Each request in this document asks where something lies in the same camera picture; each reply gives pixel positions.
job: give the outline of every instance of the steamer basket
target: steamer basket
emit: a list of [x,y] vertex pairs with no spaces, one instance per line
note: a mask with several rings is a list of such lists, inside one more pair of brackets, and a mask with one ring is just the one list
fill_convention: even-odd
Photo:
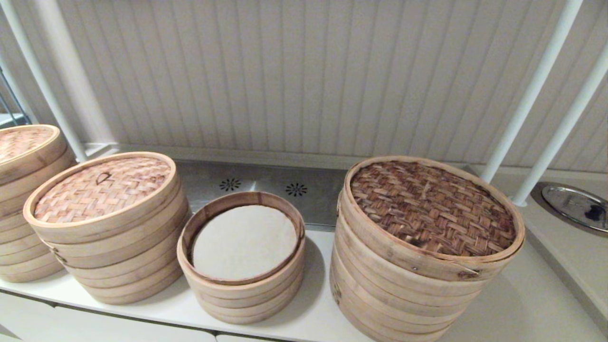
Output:
[[524,234],[509,199],[466,172],[428,159],[371,158],[349,170],[340,193],[332,294],[377,341],[435,341]]
[[57,127],[0,130],[0,278],[31,281],[61,269],[21,211],[39,185],[74,164],[74,154]]
[[[191,262],[191,250],[201,228],[224,211],[254,204],[278,209],[290,218],[297,236],[293,253],[271,271],[245,280],[227,281],[198,273]],[[302,284],[304,248],[304,222],[296,208],[272,194],[239,192],[199,210],[186,224],[177,250],[179,264],[201,307],[221,321],[249,324],[271,317],[291,302]]]
[[70,168],[34,191],[23,214],[101,302],[140,301],[181,273],[175,254],[166,251],[190,207],[167,156],[121,153]]

